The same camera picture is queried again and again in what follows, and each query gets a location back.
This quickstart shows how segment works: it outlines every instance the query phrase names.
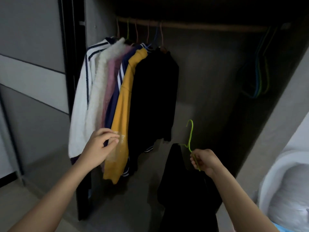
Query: white jacket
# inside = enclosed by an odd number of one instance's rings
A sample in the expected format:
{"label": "white jacket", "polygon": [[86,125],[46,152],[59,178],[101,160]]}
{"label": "white jacket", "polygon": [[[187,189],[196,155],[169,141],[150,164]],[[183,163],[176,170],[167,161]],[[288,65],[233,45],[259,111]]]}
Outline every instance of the white jacket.
{"label": "white jacket", "polygon": [[99,55],[95,80],[92,85],[88,111],[85,123],[85,138],[89,140],[92,132],[101,126],[103,100],[108,80],[108,61],[121,56],[125,50],[125,39],[121,38],[114,45],[102,51]]}
{"label": "white jacket", "polygon": [[90,46],[85,54],[82,70],[75,93],[71,126],[69,134],[69,157],[80,155],[88,141],[85,138],[85,121],[97,68],[96,58],[98,54],[114,43],[114,39],[106,38],[103,41]]}

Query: pink shirt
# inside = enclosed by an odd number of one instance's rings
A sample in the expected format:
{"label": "pink shirt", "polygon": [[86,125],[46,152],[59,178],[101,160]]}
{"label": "pink shirt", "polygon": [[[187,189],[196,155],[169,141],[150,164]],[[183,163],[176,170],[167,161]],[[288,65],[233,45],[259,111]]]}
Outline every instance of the pink shirt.
{"label": "pink shirt", "polygon": [[111,100],[111,97],[115,90],[115,84],[116,84],[118,72],[120,70],[120,66],[122,63],[122,58],[131,49],[132,49],[131,46],[127,46],[126,50],[120,57],[113,58],[110,61],[108,61],[108,79],[107,79],[107,87],[106,87],[104,101],[103,101],[102,122],[101,122],[102,128],[104,128],[105,115],[106,115],[106,110],[107,110],[109,101]]}

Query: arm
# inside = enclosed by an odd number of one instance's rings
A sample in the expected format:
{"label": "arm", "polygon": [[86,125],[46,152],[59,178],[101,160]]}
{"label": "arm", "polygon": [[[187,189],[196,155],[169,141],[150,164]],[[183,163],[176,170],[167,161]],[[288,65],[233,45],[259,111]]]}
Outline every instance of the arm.
{"label": "arm", "polygon": [[118,143],[118,139],[115,139],[107,147],[103,147],[104,141],[118,137],[110,129],[93,132],[77,162],[8,232],[55,231],[79,183],[88,172],[105,160]]}
{"label": "arm", "polygon": [[[192,154],[201,170],[214,181],[237,232],[278,232],[211,150],[196,149]],[[194,159],[190,160],[196,169]]]}

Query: yellow hoodie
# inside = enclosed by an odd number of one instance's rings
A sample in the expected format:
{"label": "yellow hoodie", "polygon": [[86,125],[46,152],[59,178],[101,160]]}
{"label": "yellow hoodie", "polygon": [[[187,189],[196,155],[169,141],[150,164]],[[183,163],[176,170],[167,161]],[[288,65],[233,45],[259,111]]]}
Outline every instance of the yellow hoodie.
{"label": "yellow hoodie", "polygon": [[112,124],[112,130],[120,135],[119,143],[116,149],[111,152],[106,160],[104,167],[104,179],[111,179],[116,184],[123,174],[126,167],[129,149],[128,149],[128,126],[131,104],[131,91],[133,86],[133,76],[136,65],[142,59],[147,57],[147,51],[142,48],[129,59],[117,101],[115,115]]}

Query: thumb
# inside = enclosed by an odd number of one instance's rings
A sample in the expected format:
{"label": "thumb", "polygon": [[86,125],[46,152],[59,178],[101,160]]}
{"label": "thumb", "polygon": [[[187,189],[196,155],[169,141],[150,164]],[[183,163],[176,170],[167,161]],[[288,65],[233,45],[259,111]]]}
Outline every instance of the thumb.
{"label": "thumb", "polygon": [[109,143],[104,149],[106,150],[107,153],[110,153],[118,144],[119,139],[114,139],[111,143]]}

